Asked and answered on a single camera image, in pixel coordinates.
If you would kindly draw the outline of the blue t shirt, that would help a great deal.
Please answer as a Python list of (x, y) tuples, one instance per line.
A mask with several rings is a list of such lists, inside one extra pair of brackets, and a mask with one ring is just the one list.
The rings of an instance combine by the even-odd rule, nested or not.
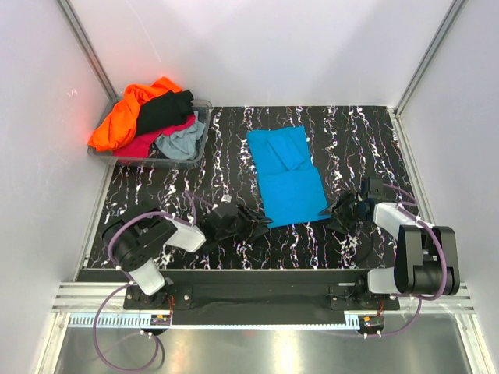
[(270, 228), (329, 218), (322, 214), (328, 208), (327, 199), (304, 127), (254, 130), (247, 133), (247, 143)]

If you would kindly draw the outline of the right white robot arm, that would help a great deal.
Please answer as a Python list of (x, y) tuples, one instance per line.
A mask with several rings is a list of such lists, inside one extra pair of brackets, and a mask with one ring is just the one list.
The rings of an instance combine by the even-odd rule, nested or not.
[(398, 296), (434, 301), (456, 295), (460, 288), (455, 231), (426, 222), (405, 207), (416, 201), (395, 201), (383, 192), (345, 192), (336, 203), (320, 212), (329, 215), (327, 228), (346, 234), (358, 223), (369, 221), (395, 240), (392, 267), (365, 270), (350, 287), (331, 289), (333, 302), (356, 302), (371, 309)]

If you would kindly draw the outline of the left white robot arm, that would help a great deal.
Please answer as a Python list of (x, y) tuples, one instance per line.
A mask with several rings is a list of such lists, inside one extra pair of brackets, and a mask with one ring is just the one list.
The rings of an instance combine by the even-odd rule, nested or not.
[(164, 246), (208, 253), (228, 238), (252, 242), (269, 232), (272, 219), (241, 203), (222, 202), (189, 223), (141, 204), (109, 221), (101, 237), (110, 262), (133, 282), (128, 301), (160, 309), (172, 302), (172, 281), (161, 275), (154, 257)]

